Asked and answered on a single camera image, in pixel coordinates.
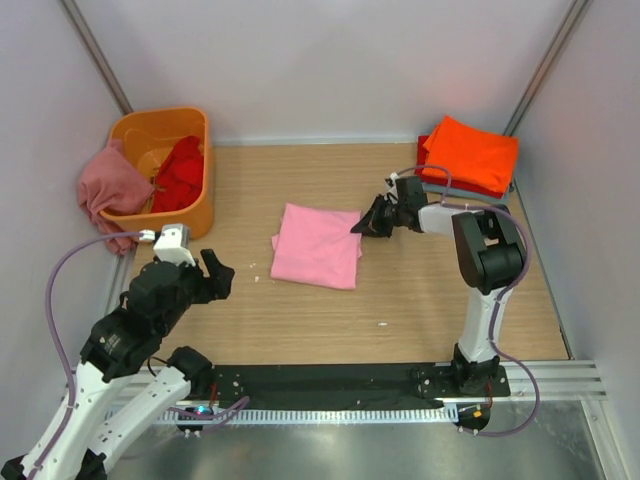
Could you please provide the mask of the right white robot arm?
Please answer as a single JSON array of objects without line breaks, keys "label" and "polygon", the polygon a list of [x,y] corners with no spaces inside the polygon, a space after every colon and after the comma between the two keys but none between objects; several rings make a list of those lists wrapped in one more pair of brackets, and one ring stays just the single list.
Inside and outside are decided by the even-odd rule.
[{"label": "right white robot arm", "polygon": [[453,388],[480,395],[499,376],[498,339],[515,285],[528,271],[528,250],[506,207],[430,202],[417,176],[386,180],[389,190],[375,197],[351,232],[389,238],[396,227],[453,239],[459,273],[469,288],[463,332],[450,364]]}]

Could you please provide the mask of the pink t-shirt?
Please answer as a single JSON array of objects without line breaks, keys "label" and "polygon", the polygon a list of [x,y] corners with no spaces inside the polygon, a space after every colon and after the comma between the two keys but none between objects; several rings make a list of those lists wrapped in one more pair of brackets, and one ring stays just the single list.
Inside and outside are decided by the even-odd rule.
[{"label": "pink t-shirt", "polygon": [[274,280],[336,290],[356,288],[361,236],[351,232],[358,211],[285,206],[279,232],[271,238]]}]

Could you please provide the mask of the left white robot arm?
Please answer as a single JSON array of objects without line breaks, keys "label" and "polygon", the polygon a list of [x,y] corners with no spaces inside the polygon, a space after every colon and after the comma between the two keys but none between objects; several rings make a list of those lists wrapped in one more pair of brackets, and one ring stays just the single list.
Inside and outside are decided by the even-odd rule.
[{"label": "left white robot arm", "polygon": [[235,276],[211,249],[199,260],[156,256],[134,277],[118,306],[100,319],[80,353],[68,393],[45,433],[7,461],[4,479],[103,479],[128,446],[165,410],[213,386],[213,365],[179,347],[145,390],[117,415],[105,414],[193,305],[225,300]]}]

